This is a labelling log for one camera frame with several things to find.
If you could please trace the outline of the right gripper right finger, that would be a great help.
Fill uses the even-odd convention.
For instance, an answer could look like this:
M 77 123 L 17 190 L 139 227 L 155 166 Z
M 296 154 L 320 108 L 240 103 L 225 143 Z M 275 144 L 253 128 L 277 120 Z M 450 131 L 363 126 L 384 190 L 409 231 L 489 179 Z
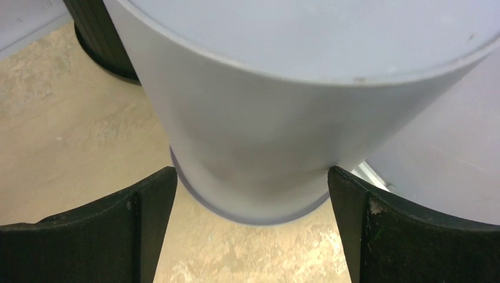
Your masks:
M 499 226 L 426 208 L 338 166 L 327 183 L 353 282 L 499 281 Z

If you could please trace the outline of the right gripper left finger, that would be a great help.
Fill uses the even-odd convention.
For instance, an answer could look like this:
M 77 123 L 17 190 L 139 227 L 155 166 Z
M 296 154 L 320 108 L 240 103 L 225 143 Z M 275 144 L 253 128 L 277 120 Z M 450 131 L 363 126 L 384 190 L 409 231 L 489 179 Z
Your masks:
M 176 187 L 165 167 L 37 223 L 1 226 L 1 281 L 153 282 Z

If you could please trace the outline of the grey plastic bin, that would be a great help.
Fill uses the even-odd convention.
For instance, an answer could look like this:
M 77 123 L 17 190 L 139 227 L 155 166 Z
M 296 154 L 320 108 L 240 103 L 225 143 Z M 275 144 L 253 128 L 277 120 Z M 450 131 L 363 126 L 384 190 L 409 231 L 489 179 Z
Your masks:
M 187 191 L 290 222 L 499 45 L 498 1 L 105 1 Z

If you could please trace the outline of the black plastic bin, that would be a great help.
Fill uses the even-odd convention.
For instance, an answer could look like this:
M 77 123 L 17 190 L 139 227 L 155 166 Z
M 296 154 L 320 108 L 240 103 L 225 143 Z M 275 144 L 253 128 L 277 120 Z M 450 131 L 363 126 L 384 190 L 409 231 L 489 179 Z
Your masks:
M 129 83 L 140 84 L 119 34 L 102 0 L 63 0 L 78 43 L 102 69 Z

